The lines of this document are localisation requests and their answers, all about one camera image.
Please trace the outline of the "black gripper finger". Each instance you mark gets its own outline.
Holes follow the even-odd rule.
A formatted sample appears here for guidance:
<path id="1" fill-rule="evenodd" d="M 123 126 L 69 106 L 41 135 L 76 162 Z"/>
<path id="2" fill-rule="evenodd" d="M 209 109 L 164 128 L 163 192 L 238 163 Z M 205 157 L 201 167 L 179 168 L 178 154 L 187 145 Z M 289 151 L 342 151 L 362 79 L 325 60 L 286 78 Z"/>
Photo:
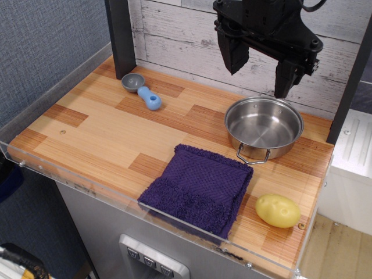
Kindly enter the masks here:
<path id="1" fill-rule="evenodd" d="M 294 85 L 298 85 L 304 75 L 304 68 L 290 60 L 278 62 L 274 96 L 285 99 Z"/>
<path id="2" fill-rule="evenodd" d="M 249 47 L 240 39 L 217 33 L 221 55 L 226 69 L 234 75 L 249 59 Z"/>

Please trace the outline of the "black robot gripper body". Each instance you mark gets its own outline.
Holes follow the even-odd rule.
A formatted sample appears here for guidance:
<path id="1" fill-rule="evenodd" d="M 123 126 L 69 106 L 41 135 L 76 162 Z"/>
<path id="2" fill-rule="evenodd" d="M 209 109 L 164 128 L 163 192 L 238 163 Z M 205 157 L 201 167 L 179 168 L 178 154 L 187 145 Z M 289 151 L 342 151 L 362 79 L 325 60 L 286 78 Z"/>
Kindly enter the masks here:
<path id="1" fill-rule="evenodd" d="M 279 62 L 293 61 L 312 75 L 323 43 L 305 26 L 301 12 L 315 12 L 323 5 L 323 1 L 314 6 L 303 1 L 214 1 L 214 24 L 217 33 L 240 38 Z"/>

